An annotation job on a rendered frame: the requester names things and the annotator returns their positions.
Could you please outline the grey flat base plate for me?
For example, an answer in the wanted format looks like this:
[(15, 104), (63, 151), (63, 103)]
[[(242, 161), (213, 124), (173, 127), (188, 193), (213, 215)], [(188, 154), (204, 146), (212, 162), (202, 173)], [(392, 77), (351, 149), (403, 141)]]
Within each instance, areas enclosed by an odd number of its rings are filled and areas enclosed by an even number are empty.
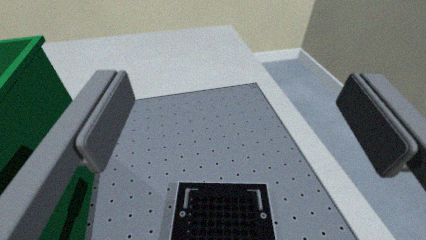
[(257, 82), (135, 99), (85, 240), (169, 240), (178, 181), (268, 183), (277, 240), (359, 240)]

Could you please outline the green returns bin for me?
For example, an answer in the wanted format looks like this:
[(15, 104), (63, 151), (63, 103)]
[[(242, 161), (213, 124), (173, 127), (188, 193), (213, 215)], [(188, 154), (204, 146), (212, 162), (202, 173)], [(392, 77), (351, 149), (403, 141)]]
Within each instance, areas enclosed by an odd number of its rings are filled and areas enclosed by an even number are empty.
[[(45, 41), (0, 40), (0, 195), (73, 101)], [(38, 240), (85, 240), (94, 176), (77, 167)]]

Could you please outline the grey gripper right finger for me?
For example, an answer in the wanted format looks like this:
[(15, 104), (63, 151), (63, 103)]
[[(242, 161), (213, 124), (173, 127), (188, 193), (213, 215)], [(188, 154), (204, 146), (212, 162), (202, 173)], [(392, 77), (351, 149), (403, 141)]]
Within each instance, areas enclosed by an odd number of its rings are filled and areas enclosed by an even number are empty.
[(382, 74), (350, 74), (336, 105), (380, 177), (412, 172), (426, 191), (426, 119)]

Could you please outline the black well plate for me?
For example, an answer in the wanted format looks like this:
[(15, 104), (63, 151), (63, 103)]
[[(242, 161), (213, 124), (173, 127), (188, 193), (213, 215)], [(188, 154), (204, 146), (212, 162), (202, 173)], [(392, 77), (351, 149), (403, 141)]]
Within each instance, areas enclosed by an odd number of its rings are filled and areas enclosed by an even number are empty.
[(184, 240), (263, 240), (257, 192), (190, 190)]

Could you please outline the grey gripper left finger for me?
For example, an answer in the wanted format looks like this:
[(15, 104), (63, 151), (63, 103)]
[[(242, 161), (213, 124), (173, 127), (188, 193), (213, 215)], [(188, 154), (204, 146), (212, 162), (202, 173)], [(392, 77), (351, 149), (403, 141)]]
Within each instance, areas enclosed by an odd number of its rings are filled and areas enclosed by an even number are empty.
[(97, 70), (0, 196), (0, 240), (38, 240), (78, 166), (105, 170), (135, 103), (124, 70)]

